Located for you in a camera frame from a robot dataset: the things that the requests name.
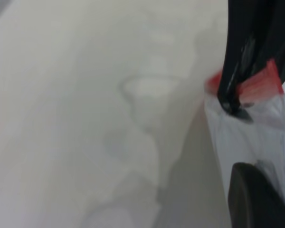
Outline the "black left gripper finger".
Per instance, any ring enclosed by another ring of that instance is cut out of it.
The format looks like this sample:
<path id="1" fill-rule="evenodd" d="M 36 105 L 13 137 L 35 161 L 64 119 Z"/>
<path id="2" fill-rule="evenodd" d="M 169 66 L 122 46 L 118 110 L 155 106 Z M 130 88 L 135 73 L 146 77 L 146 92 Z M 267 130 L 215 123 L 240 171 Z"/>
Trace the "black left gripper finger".
<path id="1" fill-rule="evenodd" d="M 232 167 L 228 208 L 233 228 L 285 228 L 285 204 L 255 166 Z"/>

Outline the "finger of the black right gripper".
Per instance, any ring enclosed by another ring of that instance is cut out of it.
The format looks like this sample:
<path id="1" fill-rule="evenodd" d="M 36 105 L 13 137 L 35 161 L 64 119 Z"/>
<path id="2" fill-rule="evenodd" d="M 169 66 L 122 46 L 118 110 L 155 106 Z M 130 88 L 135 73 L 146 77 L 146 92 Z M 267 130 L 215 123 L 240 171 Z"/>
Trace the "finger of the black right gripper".
<path id="1" fill-rule="evenodd" d="M 285 82 L 285 0 L 257 0 L 241 60 L 241 81 L 274 60 Z"/>
<path id="2" fill-rule="evenodd" d="M 251 122 L 252 118 L 242 107 L 237 93 L 237 86 L 242 76 L 242 57 L 245 47 L 249 46 L 257 0 L 229 0 L 228 1 L 228 36 L 224 59 L 224 66 L 219 84 L 217 98 L 226 114 L 244 122 Z"/>

